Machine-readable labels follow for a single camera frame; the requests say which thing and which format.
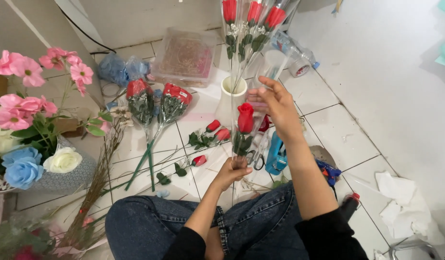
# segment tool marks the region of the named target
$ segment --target scissors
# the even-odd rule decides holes
[[[264,151],[267,149],[267,147],[269,147],[269,135],[264,133],[263,134],[263,138],[261,138],[259,145],[258,145],[258,149],[257,150],[251,150],[248,152],[248,154],[251,154],[252,156],[249,158],[248,160],[248,164],[250,165],[251,163],[254,162],[253,168],[257,171],[261,170],[264,165],[266,165],[265,161],[264,161]]]

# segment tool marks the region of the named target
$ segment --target black sleeve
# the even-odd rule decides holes
[[[188,227],[182,227],[163,260],[204,260],[205,240]]]
[[[346,259],[364,260],[367,254],[353,238],[354,231],[340,209],[296,224],[310,260]]]

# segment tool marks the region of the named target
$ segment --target patterned vase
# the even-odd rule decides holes
[[[64,147],[74,146],[63,136],[58,136],[57,150]],[[35,182],[27,191],[69,195],[86,189],[92,181],[97,163],[87,153],[79,149],[75,151],[83,157],[83,160],[73,171],[66,174],[56,174],[45,170],[41,179]]]

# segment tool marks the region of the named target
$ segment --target denim jeans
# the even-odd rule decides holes
[[[159,260],[198,203],[132,196],[109,210],[105,232],[115,260]],[[216,208],[225,259],[308,260],[294,225],[301,221],[291,182],[237,203],[226,213]]]

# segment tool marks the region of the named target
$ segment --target white tile floor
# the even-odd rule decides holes
[[[220,45],[217,46],[214,64],[216,67],[228,70],[228,60],[225,55],[226,47],[223,40],[218,38]],[[118,49],[118,54],[123,58],[130,55],[137,55],[146,60],[153,60],[159,48],[161,41],[139,44],[131,47]],[[95,55],[96,62],[100,62],[104,55]],[[248,73],[246,79],[254,76],[255,72]],[[287,70],[284,70],[280,76],[280,81],[291,92],[298,107],[298,113],[305,116],[306,131],[304,135],[309,145],[321,145],[325,147],[334,157],[338,167],[343,170],[343,179],[336,185],[336,191],[339,201],[352,191],[358,192],[361,196],[362,206],[357,210],[349,224],[355,231],[354,237],[359,240],[370,259],[373,259],[373,251],[379,250],[387,252],[391,245],[400,243],[402,240],[393,239],[389,235],[386,226],[381,221],[378,214],[387,205],[389,199],[377,192],[375,172],[384,170],[396,175],[385,158],[380,154],[372,141],[360,129],[357,122],[348,113],[346,108],[339,103],[339,100],[322,80],[320,75],[311,70],[300,78],[293,78]],[[163,88],[162,84],[156,84],[153,88]],[[155,172],[162,172],[170,176],[174,172],[173,163],[181,162],[184,157],[194,152],[193,148],[185,145],[188,142],[188,135],[199,128],[204,128],[214,120],[214,111],[217,106],[217,100],[192,93],[193,101],[187,114],[177,122],[168,126],[162,131],[161,136],[154,146],[153,161],[156,164]],[[101,139],[88,137],[84,141],[77,138],[71,140],[76,147],[88,152],[96,153],[96,143]],[[139,156],[146,149],[145,134],[143,130],[135,126],[126,131],[123,142],[120,145],[118,154],[115,157],[113,169],[110,173],[110,187],[129,180],[131,171],[133,171],[139,161]],[[212,151],[202,151],[190,158],[200,154],[210,154]],[[208,168],[216,167],[217,162],[208,165]],[[168,189],[171,195],[168,199],[185,199],[191,201],[200,201],[204,195],[209,182],[214,177],[206,179],[202,177],[201,169],[192,168],[189,174],[183,178],[176,175],[172,176],[172,184],[167,187],[156,185],[157,190]],[[284,175],[290,179],[289,169],[284,171]],[[249,175],[251,182],[271,186],[272,179],[279,180],[280,176],[271,178],[264,170],[255,171]],[[57,196],[47,194],[37,194],[23,192],[19,193],[17,199],[17,210],[34,212],[38,214],[41,210],[55,207],[71,200],[81,197],[86,191],[82,191],[70,196]],[[226,192],[219,200],[219,204],[225,210],[230,208],[233,201],[242,200],[249,197],[251,192],[246,192],[247,196],[232,198],[232,192]],[[118,188],[109,194],[100,198],[92,208],[90,214],[94,217],[102,216],[107,212],[111,205],[124,197],[142,194],[154,195],[150,189],[150,176],[148,171],[139,174],[132,187],[125,191],[124,188]],[[58,214],[59,224],[66,227],[73,219],[77,211],[76,204],[63,210]],[[109,252],[108,245],[88,253],[89,259],[113,259]]]

